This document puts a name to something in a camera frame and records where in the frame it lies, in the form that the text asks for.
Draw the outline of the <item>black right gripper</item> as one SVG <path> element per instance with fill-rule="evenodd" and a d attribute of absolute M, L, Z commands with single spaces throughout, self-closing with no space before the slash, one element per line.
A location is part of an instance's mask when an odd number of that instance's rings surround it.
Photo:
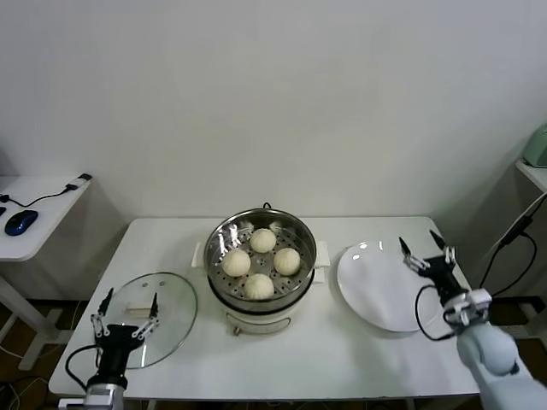
<path fill-rule="evenodd" d="M 422 260 L 414 256 L 406 242 L 399 237 L 403 263 L 419 276 L 430 279 L 440 299 L 453 299 L 461 294 L 461 286 L 453 274 L 456 266 L 456 249 L 449 246 L 435 231 L 430 230 L 429 233 L 441 250 L 441 255 Z"/>

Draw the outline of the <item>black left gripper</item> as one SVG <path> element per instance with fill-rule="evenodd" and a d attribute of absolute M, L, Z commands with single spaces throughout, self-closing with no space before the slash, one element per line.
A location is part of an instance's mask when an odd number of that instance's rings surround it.
<path fill-rule="evenodd" d="M 102 350 L 97 370 L 100 378 L 124 376 L 131 352 L 140 348 L 143 340 L 159 325 L 159 306 L 157 294 L 154 294 L 149 317 L 143 325 L 106 326 L 103 319 L 106 317 L 113 294 L 114 289 L 111 288 L 101 301 L 97 312 L 91 315 L 96 345 Z"/>

